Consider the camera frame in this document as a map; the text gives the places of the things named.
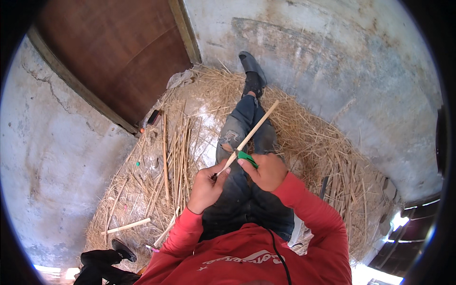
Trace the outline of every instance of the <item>red sleeve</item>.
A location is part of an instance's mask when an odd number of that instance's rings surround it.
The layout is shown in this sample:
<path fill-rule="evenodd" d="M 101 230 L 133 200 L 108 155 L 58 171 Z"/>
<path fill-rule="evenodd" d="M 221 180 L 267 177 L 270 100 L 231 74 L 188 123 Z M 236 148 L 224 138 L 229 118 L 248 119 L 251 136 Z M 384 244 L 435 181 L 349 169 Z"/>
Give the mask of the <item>red sleeve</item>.
<path fill-rule="evenodd" d="M 202 214 L 187 208 L 177 217 L 160 252 L 154 253 L 149 265 L 135 285 L 162 282 L 185 258 L 193 254 L 202 234 Z"/>
<path fill-rule="evenodd" d="M 291 172 L 272 193 L 311 229 L 314 237 L 305 257 L 312 260 L 326 284 L 351 284 L 347 231 L 339 213 Z"/>

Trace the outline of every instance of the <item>hand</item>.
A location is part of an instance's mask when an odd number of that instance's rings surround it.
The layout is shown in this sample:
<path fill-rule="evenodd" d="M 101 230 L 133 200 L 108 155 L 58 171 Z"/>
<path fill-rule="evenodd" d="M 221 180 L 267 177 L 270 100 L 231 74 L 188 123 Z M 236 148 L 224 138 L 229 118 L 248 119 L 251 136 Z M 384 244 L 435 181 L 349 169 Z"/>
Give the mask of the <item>hand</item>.
<path fill-rule="evenodd" d="M 211 179 L 211 177 L 223 169 L 227 159 L 222 160 L 219 164 L 209 168 L 204 168 L 198 171 L 193 182 L 192 193 L 190 194 L 190 200 L 187 203 L 187 209 L 193 213 L 199 215 L 207 207 L 213 205 L 223 191 L 223 185 L 231 171 L 231 168 L 225 169 L 217 177 L 217 181 Z"/>
<path fill-rule="evenodd" d="M 288 173 L 286 165 L 275 154 L 252 154 L 258 169 L 245 159 L 238 159 L 239 165 L 250 175 L 258 187 L 267 192 L 272 192 L 282 184 Z"/>

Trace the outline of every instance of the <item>ripped jeans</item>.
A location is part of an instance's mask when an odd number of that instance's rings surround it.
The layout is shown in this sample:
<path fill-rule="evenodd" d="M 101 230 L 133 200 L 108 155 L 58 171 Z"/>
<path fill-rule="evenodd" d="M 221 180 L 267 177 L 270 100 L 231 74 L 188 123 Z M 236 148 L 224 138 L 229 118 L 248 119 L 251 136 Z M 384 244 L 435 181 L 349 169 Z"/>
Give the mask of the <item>ripped jeans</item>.
<path fill-rule="evenodd" d="M 229 158 L 250 130 L 263 117 L 264 111 L 253 96 L 244 96 L 227 117 L 218 140 L 217 163 Z M 255 153 L 267 154 L 274 151 L 277 135 L 267 119 L 253 135 Z M 293 210 L 285 207 L 280 199 L 249 184 L 247 173 L 234 161 L 231 172 L 223 186 L 223 192 L 215 204 L 203 214 L 203 233 L 200 241 L 239 230 L 245 223 L 256 223 L 289 241 L 295 227 Z"/>

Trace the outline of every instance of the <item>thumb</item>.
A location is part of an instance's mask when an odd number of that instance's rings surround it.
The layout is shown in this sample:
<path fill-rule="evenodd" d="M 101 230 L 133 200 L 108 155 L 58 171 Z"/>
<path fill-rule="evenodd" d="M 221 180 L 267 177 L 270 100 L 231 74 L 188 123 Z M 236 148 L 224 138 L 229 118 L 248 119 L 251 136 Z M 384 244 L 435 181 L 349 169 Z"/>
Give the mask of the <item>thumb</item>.
<path fill-rule="evenodd" d="M 231 172 L 231 168 L 227 168 L 222 173 L 220 173 L 215 181 L 214 187 L 220 187 L 223 189 L 223 185 L 225 184 L 226 179 L 228 178 L 229 173 Z"/>
<path fill-rule="evenodd" d="M 255 180 L 259 179 L 258 170 L 250 162 L 248 162 L 245 159 L 238 159 L 238 163 L 242 167 L 242 169 L 244 169 L 244 171 L 250 175 L 254 182 Z"/>

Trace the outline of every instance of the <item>black sock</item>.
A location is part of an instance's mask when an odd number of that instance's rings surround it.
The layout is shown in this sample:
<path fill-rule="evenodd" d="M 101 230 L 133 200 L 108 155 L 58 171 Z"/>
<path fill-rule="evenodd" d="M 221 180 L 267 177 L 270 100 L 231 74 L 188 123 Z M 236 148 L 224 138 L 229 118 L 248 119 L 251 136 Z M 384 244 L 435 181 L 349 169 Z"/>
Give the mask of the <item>black sock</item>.
<path fill-rule="evenodd" d="M 118 249 L 118 250 L 116 250 L 116 252 L 122 255 L 122 259 L 131 258 L 131 255 L 126 250 Z"/>
<path fill-rule="evenodd" d="M 249 91 L 255 93 L 256 97 L 259 98 L 263 95 L 261 91 L 261 86 L 259 84 L 259 76 L 258 73 L 254 71 L 249 71 L 245 73 L 245 87 L 242 95 L 246 95 Z"/>

